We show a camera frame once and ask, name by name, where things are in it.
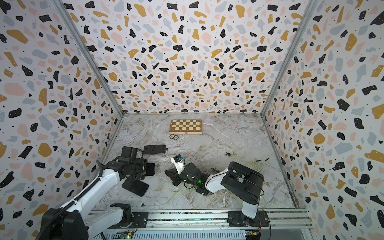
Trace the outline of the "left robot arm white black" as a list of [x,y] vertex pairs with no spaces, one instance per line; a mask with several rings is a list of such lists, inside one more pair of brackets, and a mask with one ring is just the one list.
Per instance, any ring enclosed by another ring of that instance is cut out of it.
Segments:
[[99,200],[120,181],[124,189],[143,196],[149,185],[147,176],[153,176],[156,165],[148,162],[141,149],[124,147],[120,156],[102,164],[99,173],[79,194],[60,208],[51,208],[43,214],[38,240],[91,240],[104,236],[109,227],[136,228],[140,221],[134,218],[129,204],[114,203],[105,211],[90,216]]

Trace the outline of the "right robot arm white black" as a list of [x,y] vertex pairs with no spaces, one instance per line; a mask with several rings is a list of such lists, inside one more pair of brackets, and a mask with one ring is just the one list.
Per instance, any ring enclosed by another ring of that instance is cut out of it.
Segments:
[[195,164],[184,165],[183,161],[175,163],[175,168],[165,171],[165,174],[177,187],[180,183],[191,185],[203,196],[213,195],[221,190],[228,190],[243,202],[240,214],[229,214],[228,223],[231,227],[260,227],[257,220],[260,197],[263,190],[264,176],[237,162],[230,162],[223,171],[208,175],[203,173]]

